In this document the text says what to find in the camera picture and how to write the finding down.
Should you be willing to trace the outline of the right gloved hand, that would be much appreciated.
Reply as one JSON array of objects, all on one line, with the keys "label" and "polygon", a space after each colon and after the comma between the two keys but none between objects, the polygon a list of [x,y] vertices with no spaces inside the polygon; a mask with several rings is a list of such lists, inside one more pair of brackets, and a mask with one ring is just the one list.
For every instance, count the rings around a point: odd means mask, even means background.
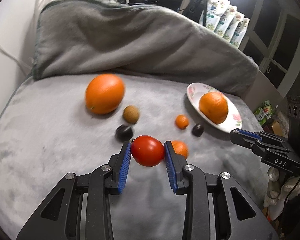
[{"label": "right gloved hand", "polygon": [[270,167],[268,172],[268,186],[264,195],[263,207],[268,210],[268,218],[276,220],[284,210],[289,200],[300,194],[300,175],[286,178],[286,173]]}]

